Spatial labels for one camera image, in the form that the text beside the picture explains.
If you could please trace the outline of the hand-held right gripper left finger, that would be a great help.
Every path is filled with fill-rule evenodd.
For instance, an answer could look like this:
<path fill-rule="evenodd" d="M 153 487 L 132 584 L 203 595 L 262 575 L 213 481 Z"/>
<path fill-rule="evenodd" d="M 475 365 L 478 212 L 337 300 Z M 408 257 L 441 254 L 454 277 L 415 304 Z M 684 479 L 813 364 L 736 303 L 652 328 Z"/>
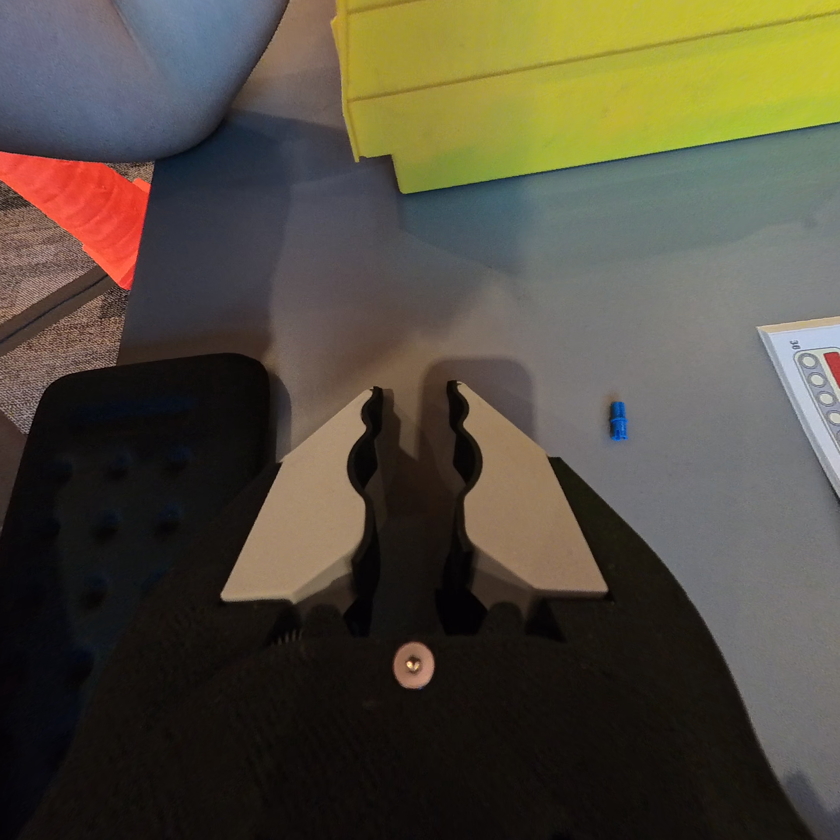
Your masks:
<path fill-rule="evenodd" d="M 375 506 L 384 393 L 374 386 L 282 460 L 220 597 L 335 606 L 354 636 L 371 630 L 381 574 Z"/>

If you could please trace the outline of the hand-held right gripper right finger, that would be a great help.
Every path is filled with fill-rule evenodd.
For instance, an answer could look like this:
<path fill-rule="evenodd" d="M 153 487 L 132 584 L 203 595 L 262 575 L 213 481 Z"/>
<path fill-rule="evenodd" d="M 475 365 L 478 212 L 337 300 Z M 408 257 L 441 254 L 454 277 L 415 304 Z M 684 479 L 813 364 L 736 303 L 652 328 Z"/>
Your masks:
<path fill-rule="evenodd" d="M 529 620 L 548 600 L 606 597 L 548 454 L 465 383 L 449 381 L 446 393 L 464 483 L 435 593 L 446 634 L 477 633 L 498 604 Z"/>

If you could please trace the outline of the yellow plastic bin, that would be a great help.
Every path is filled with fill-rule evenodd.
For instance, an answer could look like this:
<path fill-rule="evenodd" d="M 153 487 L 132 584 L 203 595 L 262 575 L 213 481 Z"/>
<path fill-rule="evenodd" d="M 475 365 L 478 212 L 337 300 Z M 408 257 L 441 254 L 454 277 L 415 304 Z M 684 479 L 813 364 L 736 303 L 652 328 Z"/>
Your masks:
<path fill-rule="evenodd" d="M 404 194 L 838 122 L 834 1 L 342 1 L 332 34 Z"/>

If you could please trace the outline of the grey desk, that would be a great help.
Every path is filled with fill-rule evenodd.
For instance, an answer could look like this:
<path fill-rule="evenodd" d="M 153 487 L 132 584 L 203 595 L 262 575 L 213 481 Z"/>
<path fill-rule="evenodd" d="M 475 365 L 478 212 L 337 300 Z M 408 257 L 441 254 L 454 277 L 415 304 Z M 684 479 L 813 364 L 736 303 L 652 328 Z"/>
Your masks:
<path fill-rule="evenodd" d="M 278 456 L 391 390 L 388 511 L 428 548 L 466 382 L 667 564 L 838 838 L 838 502 L 757 330 L 838 314 L 838 126 L 404 196 L 350 152 L 333 10 L 291 2 L 220 129 L 155 166 L 119 362 L 261 360 Z"/>

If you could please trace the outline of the black studded pad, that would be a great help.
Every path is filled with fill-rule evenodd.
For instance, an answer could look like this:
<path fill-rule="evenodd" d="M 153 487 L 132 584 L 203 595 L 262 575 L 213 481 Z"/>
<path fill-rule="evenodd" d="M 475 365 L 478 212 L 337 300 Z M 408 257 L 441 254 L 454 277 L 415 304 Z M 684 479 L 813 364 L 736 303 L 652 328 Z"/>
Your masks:
<path fill-rule="evenodd" d="M 70 374 L 43 394 L 2 528 L 2 838 L 16 838 L 144 597 L 269 460 L 238 353 Z"/>

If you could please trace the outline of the instruction booklet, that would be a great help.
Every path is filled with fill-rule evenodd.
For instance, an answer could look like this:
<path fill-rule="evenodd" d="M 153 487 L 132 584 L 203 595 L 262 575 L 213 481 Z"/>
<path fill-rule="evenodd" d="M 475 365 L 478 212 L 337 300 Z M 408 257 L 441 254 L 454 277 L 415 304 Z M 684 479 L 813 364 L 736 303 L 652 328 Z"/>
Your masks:
<path fill-rule="evenodd" d="M 839 494 L 839 318 L 779 323 L 758 333 L 814 454 Z"/>

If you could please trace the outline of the orange traffic cone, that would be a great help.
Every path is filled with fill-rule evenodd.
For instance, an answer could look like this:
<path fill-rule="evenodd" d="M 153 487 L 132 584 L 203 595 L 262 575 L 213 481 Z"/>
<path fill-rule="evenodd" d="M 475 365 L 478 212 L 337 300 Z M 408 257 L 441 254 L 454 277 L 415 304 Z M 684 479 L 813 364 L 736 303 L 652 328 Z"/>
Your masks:
<path fill-rule="evenodd" d="M 133 284 L 151 184 L 103 163 L 1 153 L 1 179 L 80 241 L 122 289 Z"/>

